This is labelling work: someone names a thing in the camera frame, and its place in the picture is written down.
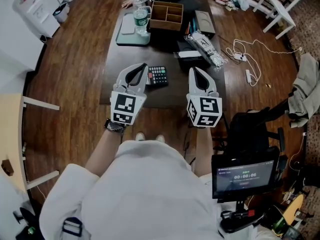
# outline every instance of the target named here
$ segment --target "bottle label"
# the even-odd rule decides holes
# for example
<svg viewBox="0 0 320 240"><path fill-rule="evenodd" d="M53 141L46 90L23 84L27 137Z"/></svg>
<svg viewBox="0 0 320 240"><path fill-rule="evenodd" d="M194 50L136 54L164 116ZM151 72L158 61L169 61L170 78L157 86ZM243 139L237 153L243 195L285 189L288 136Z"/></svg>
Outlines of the bottle label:
<svg viewBox="0 0 320 240"><path fill-rule="evenodd" d="M148 17L146 16L145 18L134 18L134 23L138 27L142 27L144 25L147 25Z"/></svg>

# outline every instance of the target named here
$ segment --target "hand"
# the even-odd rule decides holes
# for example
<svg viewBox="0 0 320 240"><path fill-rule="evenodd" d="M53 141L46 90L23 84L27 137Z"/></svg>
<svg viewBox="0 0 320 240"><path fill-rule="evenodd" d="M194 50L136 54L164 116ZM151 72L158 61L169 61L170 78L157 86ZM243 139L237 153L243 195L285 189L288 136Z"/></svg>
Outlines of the hand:
<svg viewBox="0 0 320 240"><path fill-rule="evenodd" d="M129 8L130 6L132 6L134 0L127 0L127 1L124 1L123 4L122 4L122 8Z"/></svg>

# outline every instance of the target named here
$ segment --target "shoe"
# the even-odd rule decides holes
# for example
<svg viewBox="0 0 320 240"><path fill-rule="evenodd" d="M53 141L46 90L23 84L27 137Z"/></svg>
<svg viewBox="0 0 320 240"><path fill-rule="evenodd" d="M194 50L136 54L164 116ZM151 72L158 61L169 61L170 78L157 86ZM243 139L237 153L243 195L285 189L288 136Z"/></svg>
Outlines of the shoe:
<svg viewBox="0 0 320 240"><path fill-rule="evenodd" d="M145 141L146 140L146 137L145 135L142 133L142 132L138 132L135 136L135 140L137 142L142 142L142 141Z"/></svg>
<svg viewBox="0 0 320 240"><path fill-rule="evenodd" d="M156 138L155 138L156 141L158 142L162 142L162 143L166 143L166 140L165 140L165 137L163 135L158 135Z"/></svg>

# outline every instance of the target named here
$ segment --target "water bottle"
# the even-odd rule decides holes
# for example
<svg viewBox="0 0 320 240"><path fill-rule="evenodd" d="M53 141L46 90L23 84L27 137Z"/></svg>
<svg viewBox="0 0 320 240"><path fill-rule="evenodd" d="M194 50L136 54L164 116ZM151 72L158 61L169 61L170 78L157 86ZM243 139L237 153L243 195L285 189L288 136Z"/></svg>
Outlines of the water bottle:
<svg viewBox="0 0 320 240"><path fill-rule="evenodd" d="M141 36L147 36L148 12L138 9L133 12L135 31Z"/></svg>
<svg viewBox="0 0 320 240"><path fill-rule="evenodd" d="M146 0L134 0L132 2L133 9L138 10L140 7L145 6L146 5L145 1Z"/></svg>

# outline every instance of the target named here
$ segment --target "green tray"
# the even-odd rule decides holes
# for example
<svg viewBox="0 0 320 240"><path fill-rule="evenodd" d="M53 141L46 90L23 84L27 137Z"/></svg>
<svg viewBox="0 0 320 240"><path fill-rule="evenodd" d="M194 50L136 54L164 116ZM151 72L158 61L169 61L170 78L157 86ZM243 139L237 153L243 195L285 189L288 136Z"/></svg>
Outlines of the green tray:
<svg viewBox="0 0 320 240"><path fill-rule="evenodd" d="M133 14L132 12L127 12L124 15ZM122 34L121 33L121 26L119 27L118 34L116 36L115 42L118 46L147 46L150 42L150 33L148 36L141 36L136 33L134 30L133 34Z"/></svg>

